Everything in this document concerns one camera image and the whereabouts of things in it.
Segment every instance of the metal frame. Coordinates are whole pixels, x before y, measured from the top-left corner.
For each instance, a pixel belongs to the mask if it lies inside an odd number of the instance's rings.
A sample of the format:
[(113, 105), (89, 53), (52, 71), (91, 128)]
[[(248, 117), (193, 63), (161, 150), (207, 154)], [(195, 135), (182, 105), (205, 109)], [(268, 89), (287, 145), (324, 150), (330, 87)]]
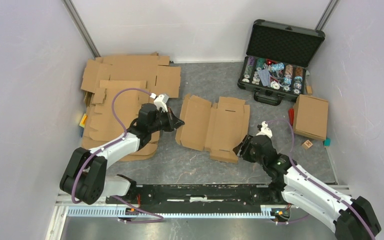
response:
[[(331, 185), (331, 187), (343, 194), (351, 195), (350, 189), (347, 185)], [(238, 218), (238, 219), (271, 219), (271, 209), (282, 209), (286, 205), (260, 205), (261, 214), (259, 213), (226, 213), (226, 214), (170, 214), (166, 213), (165, 218)], [(46, 233), (46, 240), (59, 240), (61, 239), (64, 225), (67, 217), (129, 217), (126, 215), (126, 208), (124, 204), (107, 204), (106, 197), (101, 196), (93, 205), (87, 205), (84, 202), (74, 204), (71, 196), (63, 191), (60, 191), (55, 202), (51, 222), (49, 223), (48, 231)]]
[(80, 15), (77, 12), (76, 7), (74, 6), (73, 2), (71, 0), (62, 0), (62, 3), (64, 3), (64, 6), (67, 9), (67, 12), (70, 14), (75, 26), (78, 29), (78, 32), (83, 37), (84, 42), (86, 43), (90, 52), (93, 54), (93, 56), (95, 58), (100, 57), (101, 55), (100, 55), (97, 47), (95, 46), (94, 41), (91, 38), (91, 35), (89, 34), (88, 30), (86, 29), (85, 24), (83, 23), (82, 19), (80, 18)]
[[(82, 21), (82, 18), (80, 17), (79, 13), (76, 10), (76, 7), (74, 6), (72, 0), (62, 0), (64, 3), (65, 8), (67, 9), (68, 13), (70, 14), (74, 24), (76, 25), (79, 33), (84, 39), (84, 42), (86, 43), (87, 47), (89, 48), (90, 52), (93, 54), (95, 58), (101, 57), (96, 45), (94, 44), (94, 41), (92, 40), (91, 35), (89, 34), (85, 24)], [(318, 21), (315, 30), (322, 30), (326, 23), (329, 20), (329, 17), (332, 15), (333, 10), (337, 6), (339, 0), (330, 0), (327, 4), (326, 9), (324, 10), (323, 14), (320, 17), (320, 20)]]
[(320, 17), (320, 20), (318, 21), (317, 25), (315, 26), (315, 30), (323, 30), (326, 23), (329, 20), (329, 17), (332, 15), (332, 12), (334, 11), (335, 7), (337, 6), (339, 0), (330, 0), (327, 4), (326, 9), (324, 10), (323, 14)]

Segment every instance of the cardboard box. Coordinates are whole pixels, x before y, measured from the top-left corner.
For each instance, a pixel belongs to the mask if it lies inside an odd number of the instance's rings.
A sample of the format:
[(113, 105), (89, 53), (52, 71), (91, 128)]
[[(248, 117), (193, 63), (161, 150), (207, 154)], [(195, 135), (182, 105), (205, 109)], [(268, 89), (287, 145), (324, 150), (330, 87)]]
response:
[(208, 151), (213, 160), (238, 163), (233, 148), (248, 133), (250, 106), (245, 100), (220, 97), (218, 103), (187, 94), (180, 119), (185, 124), (176, 132), (176, 142), (186, 148)]
[(328, 126), (328, 101), (299, 95), (293, 106), (293, 132), (315, 140), (325, 140)]
[[(127, 88), (145, 89), (152, 93), (167, 93), (170, 98), (179, 97), (180, 67), (170, 67), (168, 56), (152, 55), (113, 55), (88, 60), (83, 74), (81, 89), (85, 90), (84, 102), (87, 106), (87, 120), (81, 146), (94, 148), (113, 140), (123, 133), (112, 112), (115, 95)], [(126, 91), (117, 97), (115, 112), (129, 127), (138, 117), (142, 104), (152, 103), (146, 93)], [(152, 157), (158, 146), (159, 132), (152, 134), (151, 141), (141, 150), (121, 161), (144, 160)]]

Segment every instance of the poker chip case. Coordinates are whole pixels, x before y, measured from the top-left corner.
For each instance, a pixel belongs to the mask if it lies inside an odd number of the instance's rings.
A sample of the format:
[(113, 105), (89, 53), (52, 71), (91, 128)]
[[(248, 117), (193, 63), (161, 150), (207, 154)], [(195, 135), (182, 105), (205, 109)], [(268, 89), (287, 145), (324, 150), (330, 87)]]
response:
[[(256, 20), (237, 86), (252, 91), (257, 102), (273, 106), (283, 99), (295, 102), (305, 89), (305, 68), (324, 40), (325, 33), (319, 30)], [(264, 81), (258, 74), (264, 69), (270, 70), (269, 81), (268, 71)]]

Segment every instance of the cardboard sheet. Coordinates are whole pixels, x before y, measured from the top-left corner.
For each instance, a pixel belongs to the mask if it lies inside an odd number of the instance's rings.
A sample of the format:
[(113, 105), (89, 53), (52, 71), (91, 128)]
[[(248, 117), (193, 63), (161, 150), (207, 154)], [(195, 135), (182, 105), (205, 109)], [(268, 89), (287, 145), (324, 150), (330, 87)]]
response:
[(293, 132), (324, 141), (328, 126), (328, 101), (300, 94), (293, 106)]
[(81, 89), (95, 93), (100, 80), (146, 81), (145, 87), (151, 92), (178, 98), (181, 68), (169, 64), (168, 56), (159, 55), (111, 55), (89, 59)]
[(250, 106), (245, 100), (220, 97), (211, 104), (195, 95), (186, 95), (180, 119), (185, 122), (176, 132), (176, 142), (186, 148), (208, 151), (210, 159), (238, 163), (233, 148), (248, 133)]

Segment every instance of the metal bracket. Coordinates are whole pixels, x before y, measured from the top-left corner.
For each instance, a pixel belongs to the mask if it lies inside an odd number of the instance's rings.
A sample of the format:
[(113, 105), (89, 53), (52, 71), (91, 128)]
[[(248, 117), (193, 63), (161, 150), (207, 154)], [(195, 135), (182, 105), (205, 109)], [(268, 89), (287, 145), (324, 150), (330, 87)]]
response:
[(68, 212), (68, 206), (55, 206), (53, 208), (52, 218), (46, 232), (45, 240), (61, 239)]

